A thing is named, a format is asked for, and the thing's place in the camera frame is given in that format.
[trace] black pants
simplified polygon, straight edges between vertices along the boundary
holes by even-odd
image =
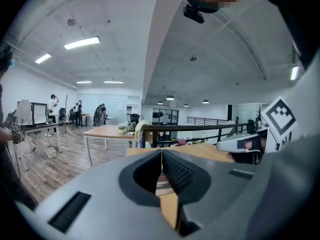
[[[14,155],[12,157],[13,163],[15,163],[16,160]],[[31,210],[36,207],[37,201],[19,180],[7,150],[0,153],[0,179],[6,188],[7,193],[13,200],[23,203]]]
[[[52,119],[52,123],[56,123],[56,117],[54,115],[49,115],[49,118]]]
[[[82,126],[82,122],[81,122],[81,113],[80,112],[75,112],[75,126]]]

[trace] qr code sign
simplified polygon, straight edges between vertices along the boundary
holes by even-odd
[[[296,127],[297,122],[292,111],[282,97],[278,97],[265,111],[263,118],[267,121],[279,141]]]

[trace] potted plant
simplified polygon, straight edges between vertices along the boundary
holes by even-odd
[[[126,125],[124,123],[118,124],[118,133],[120,134],[126,133]]]

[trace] camera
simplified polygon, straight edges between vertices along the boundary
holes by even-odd
[[[195,22],[198,22],[200,24],[205,22],[204,17],[202,14],[199,12],[199,10],[195,7],[191,7],[189,4],[187,4],[183,8],[183,15]]]

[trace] black chair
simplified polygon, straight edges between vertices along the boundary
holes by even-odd
[[[73,109],[71,109],[69,111],[69,121],[71,121],[71,123],[74,123],[74,120],[76,120],[76,112],[74,112]]]
[[[64,107],[59,110],[59,120],[63,121],[66,118],[66,109]]]
[[[138,115],[138,114],[131,114],[131,115],[130,115],[130,123],[135,122],[136,124],[138,124],[138,123],[139,123],[139,118],[140,118],[140,115]]]

